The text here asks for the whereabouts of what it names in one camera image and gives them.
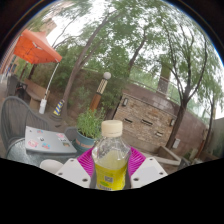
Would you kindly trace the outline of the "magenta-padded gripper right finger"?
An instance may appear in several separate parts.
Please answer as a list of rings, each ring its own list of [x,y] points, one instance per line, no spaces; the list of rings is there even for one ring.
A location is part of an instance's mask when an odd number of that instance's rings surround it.
[[[167,176],[166,171],[154,157],[145,157],[137,149],[131,149],[128,161],[130,188],[140,188]]]

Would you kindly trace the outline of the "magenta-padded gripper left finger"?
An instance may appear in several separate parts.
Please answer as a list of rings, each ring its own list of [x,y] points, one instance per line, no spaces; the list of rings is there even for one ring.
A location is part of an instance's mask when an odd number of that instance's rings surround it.
[[[96,173],[92,150],[89,149],[78,158],[70,158],[56,173],[57,176],[78,186],[94,189]]]

